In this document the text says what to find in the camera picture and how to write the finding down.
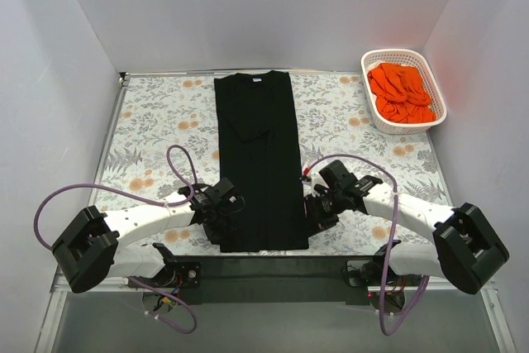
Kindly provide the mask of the black t shirt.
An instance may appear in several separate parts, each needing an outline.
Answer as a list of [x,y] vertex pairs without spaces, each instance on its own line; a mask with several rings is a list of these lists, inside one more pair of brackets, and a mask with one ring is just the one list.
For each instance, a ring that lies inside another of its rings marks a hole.
[[220,175],[244,199],[221,251],[306,250],[302,162],[291,78],[233,74],[215,79]]

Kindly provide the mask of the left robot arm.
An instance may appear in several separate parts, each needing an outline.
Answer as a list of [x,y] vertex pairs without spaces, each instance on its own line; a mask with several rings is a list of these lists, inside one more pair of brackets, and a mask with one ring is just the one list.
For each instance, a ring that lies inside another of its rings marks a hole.
[[203,222],[224,230],[228,215],[243,199],[187,204],[171,208],[141,205],[99,212],[90,206],[79,212],[52,246],[52,254],[74,293],[84,293],[108,278],[147,279],[153,286],[170,285],[180,267],[162,243],[139,246],[138,241],[176,227]]

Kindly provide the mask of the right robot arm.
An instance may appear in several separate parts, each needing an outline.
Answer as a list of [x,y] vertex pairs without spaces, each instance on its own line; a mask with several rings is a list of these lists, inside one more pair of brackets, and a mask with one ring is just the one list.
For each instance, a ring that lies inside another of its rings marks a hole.
[[327,190],[305,199],[308,232],[335,226],[339,214],[358,211],[372,217],[398,219],[398,225],[427,239],[416,246],[399,239],[381,246],[363,265],[358,278],[393,284],[407,275],[448,280],[458,290],[476,294],[509,260],[509,252],[481,210],[465,203],[458,208],[394,193],[387,184],[368,193],[339,195]]

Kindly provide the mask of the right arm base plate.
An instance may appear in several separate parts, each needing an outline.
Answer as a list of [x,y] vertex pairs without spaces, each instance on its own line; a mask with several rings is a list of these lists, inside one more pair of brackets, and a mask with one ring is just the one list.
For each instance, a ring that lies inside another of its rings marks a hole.
[[[351,287],[380,286],[383,263],[372,260],[349,260],[341,267],[341,277]],[[415,274],[396,275],[388,269],[386,286],[390,289],[402,286],[418,286],[422,277]]]

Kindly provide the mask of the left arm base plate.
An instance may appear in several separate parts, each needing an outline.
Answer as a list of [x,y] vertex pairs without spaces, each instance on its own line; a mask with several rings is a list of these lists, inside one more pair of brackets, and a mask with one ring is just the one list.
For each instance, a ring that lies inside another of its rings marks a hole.
[[135,276],[135,279],[158,289],[195,289],[201,284],[202,264],[195,261],[180,261],[165,266],[153,278]]

